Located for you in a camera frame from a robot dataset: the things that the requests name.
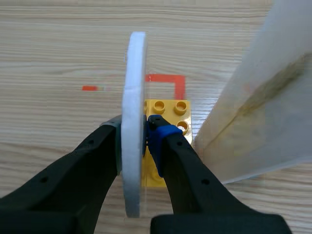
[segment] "wood grain surface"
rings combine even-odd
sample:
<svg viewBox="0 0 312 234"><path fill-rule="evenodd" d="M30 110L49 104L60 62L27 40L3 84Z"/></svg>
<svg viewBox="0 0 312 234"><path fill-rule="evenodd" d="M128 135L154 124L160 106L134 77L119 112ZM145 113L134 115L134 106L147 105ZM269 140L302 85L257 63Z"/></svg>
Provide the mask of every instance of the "wood grain surface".
<svg viewBox="0 0 312 234"><path fill-rule="evenodd" d="M257 33L271 0L0 0L0 196L73 150L120 114L132 31L148 33L147 73L186 76L193 133ZM103 92L83 92L82 85ZM149 98L173 87L148 84ZM227 187L247 205L282 214L296 234L312 232L310 164ZM149 232L172 213L166 189L142 189L141 218L125 217L113 183L96 233Z"/></svg>

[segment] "white foam disc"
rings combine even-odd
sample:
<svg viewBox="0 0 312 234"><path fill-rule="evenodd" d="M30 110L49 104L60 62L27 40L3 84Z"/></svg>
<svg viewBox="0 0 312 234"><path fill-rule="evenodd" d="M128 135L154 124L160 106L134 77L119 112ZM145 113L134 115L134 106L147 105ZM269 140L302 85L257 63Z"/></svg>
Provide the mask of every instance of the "white foam disc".
<svg viewBox="0 0 312 234"><path fill-rule="evenodd" d="M145 33L133 32L127 53L121 122L123 193L128 217L140 215L146 47Z"/></svg>

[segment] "yellow lego brick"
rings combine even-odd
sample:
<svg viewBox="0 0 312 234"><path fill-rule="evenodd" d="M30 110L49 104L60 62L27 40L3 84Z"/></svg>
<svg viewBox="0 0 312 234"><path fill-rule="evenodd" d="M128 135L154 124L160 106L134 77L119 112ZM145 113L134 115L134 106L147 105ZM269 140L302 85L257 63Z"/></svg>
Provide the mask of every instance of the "yellow lego brick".
<svg viewBox="0 0 312 234"><path fill-rule="evenodd" d="M169 123L181 129L188 142L192 143L191 104L189 101L147 99L144 103L144 113L147 118L150 115L163 116ZM148 147L146 147L142 160L141 185L142 187L166 187L164 179L158 175Z"/></svg>

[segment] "red tape marking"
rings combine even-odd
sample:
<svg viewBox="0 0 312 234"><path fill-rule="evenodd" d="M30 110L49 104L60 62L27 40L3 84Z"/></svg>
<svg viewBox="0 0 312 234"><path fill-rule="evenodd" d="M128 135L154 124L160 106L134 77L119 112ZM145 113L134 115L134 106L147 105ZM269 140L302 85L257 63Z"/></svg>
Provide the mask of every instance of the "red tape marking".
<svg viewBox="0 0 312 234"><path fill-rule="evenodd" d="M145 76L146 82L166 82L175 84L175 99L184 100L185 94L185 76L182 75L165 75L165 74L148 74Z"/></svg>

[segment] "black plastic arm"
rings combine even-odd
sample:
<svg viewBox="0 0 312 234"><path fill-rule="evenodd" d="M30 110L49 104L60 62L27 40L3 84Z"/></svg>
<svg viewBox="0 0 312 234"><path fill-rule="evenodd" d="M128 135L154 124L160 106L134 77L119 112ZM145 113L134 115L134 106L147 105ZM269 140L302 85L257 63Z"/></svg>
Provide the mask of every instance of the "black plastic arm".
<svg viewBox="0 0 312 234"><path fill-rule="evenodd" d="M150 116L148 125L154 131L170 123L161 116ZM166 136L159 147L158 170L165 179L174 215L153 218L151 234L291 233L281 216L262 214L236 199L202 163L182 133Z"/></svg>
<svg viewBox="0 0 312 234"><path fill-rule="evenodd" d="M121 117L114 119L120 123ZM117 176L116 129L100 126L74 151L0 199L0 233L92 234Z"/></svg>

